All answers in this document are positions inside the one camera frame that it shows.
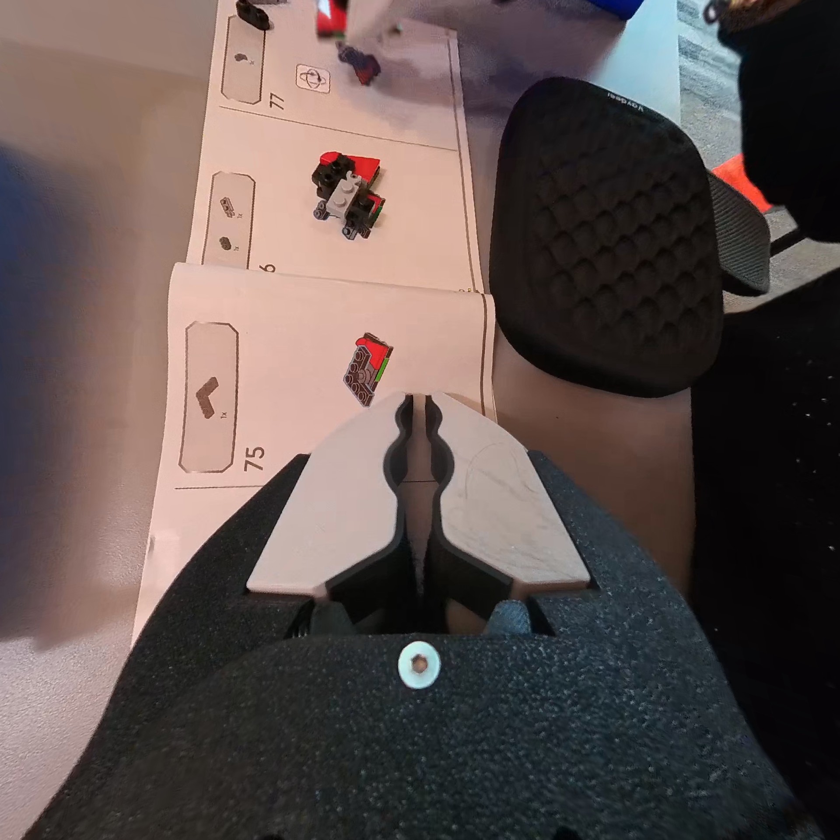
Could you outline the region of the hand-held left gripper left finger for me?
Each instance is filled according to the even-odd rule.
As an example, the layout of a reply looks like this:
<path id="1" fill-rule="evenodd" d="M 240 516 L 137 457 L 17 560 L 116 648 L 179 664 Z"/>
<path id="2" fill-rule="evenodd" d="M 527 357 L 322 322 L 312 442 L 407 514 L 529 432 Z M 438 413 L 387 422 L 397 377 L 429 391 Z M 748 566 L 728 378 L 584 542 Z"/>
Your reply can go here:
<path id="1" fill-rule="evenodd" d="M 407 474 L 413 395 L 396 392 L 338 426 L 310 453 L 248 591 L 327 596 L 404 534 L 397 488 Z"/>

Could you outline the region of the black mesh chair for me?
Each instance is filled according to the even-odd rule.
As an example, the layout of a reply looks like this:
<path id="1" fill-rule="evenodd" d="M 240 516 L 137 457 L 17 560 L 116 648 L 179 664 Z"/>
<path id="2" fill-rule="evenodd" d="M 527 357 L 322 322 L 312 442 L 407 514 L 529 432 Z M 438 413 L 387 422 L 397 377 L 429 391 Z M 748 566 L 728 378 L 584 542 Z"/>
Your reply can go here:
<path id="1" fill-rule="evenodd" d="M 772 239 L 770 227 L 755 203 L 712 171 L 707 173 L 717 234 L 718 262 L 724 291 L 757 298 L 770 291 L 770 261 L 798 245 L 798 228 Z"/>

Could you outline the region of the person's black sparkly clothing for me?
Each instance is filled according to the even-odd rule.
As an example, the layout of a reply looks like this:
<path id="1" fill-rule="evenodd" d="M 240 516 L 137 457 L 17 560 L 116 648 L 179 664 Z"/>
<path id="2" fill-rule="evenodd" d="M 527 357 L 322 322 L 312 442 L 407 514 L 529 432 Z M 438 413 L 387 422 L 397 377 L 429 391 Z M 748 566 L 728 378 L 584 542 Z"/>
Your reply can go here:
<path id="1" fill-rule="evenodd" d="M 839 271 L 727 316 L 691 393 L 689 599 L 762 749 L 839 834 Z"/>

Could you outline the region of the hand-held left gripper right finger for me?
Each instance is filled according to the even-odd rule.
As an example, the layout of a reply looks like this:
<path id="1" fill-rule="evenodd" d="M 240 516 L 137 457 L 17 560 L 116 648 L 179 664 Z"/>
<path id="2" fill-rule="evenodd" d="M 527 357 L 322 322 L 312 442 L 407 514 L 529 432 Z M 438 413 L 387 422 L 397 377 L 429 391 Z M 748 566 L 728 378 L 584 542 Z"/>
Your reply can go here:
<path id="1" fill-rule="evenodd" d="M 528 450 L 454 397 L 427 397 L 437 482 L 427 582 L 454 601 L 579 590 L 591 575 Z"/>

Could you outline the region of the white instruction booklet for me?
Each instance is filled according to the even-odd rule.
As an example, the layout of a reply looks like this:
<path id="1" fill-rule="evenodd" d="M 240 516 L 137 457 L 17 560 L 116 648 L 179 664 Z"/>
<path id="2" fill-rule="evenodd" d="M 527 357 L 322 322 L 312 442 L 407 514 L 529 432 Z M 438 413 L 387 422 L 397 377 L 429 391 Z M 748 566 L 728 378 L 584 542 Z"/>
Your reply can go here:
<path id="1" fill-rule="evenodd" d="M 211 535 L 374 397 L 444 391 L 497 420 L 495 309 L 480 267 L 459 43 L 405 21 L 369 86 L 316 33 L 316 2 L 271 29 L 218 2 L 186 262 L 168 299 L 161 463 L 133 642 Z M 381 160 L 368 238 L 316 219 L 321 154 Z"/>

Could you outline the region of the orange plastic object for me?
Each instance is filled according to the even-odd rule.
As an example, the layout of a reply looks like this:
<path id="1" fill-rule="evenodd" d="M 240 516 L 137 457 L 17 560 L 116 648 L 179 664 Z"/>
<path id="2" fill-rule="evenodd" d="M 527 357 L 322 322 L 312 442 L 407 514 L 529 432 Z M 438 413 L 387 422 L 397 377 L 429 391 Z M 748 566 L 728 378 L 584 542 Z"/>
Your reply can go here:
<path id="1" fill-rule="evenodd" d="M 767 201 L 761 190 L 748 178 L 743 154 L 732 156 L 714 167 L 711 173 L 747 198 L 763 214 L 773 208 L 774 205 Z"/>

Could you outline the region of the red black grey brick assembly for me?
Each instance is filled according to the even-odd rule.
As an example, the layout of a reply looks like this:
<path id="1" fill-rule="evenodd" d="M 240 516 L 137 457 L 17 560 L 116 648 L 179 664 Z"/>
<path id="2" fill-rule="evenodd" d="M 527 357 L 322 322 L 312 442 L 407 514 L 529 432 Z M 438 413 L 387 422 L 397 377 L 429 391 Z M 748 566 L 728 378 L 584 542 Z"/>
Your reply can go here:
<path id="1" fill-rule="evenodd" d="M 313 216 L 334 217 L 348 240 L 368 238 L 382 213 L 385 199 L 373 187 L 381 173 L 381 160 L 337 151 L 321 154 L 311 175 L 318 196 Z"/>

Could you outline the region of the person's right forearm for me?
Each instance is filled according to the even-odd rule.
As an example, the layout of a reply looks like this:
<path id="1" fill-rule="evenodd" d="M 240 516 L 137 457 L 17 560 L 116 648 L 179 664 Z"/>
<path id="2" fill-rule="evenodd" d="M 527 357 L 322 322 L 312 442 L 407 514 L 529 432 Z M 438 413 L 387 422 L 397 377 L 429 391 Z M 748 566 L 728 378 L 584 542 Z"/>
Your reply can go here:
<path id="1" fill-rule="evenodd" d="M 748 178 L 818 242 L 839 241 L 839 2 L 716 2 L 740 57 Z"/>

